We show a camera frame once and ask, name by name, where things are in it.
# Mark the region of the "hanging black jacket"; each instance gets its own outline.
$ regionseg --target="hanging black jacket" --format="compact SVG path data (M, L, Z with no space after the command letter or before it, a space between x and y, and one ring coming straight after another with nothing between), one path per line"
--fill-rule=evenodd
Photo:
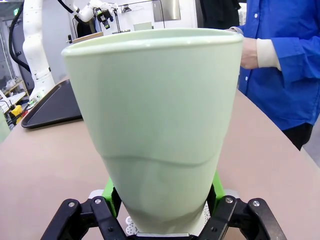
M200 6L204 28L228 29L239 25L238 0L200 0Z

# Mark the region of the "blue shirt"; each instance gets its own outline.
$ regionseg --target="blue shirt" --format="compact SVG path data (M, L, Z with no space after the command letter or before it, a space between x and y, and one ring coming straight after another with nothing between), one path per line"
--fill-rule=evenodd
M271 39L282 71L241 68L239 90L281 130L320 112L320 0L248 0L247 38Z

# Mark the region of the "tray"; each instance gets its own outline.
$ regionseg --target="tray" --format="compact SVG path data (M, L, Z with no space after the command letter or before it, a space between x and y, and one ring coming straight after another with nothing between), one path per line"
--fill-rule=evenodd
M70 80L57 84L23 118L21 126L36 129L82 119Z

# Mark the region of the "black pants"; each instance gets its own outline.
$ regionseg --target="black pants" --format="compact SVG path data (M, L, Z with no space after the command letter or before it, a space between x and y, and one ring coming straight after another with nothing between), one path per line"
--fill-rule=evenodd
M309 123L304 123L299 126L295 126L282 132L290 139L295 147L300 151L302 146L305 145L311 136L312 128L314 126Z

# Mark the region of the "light green cup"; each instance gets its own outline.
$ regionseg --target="light green cup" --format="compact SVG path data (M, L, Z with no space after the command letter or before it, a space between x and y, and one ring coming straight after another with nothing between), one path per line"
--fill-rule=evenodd
M159 29L62 51L94 146L141 232L194 232L229 126L242 42L230 31Z

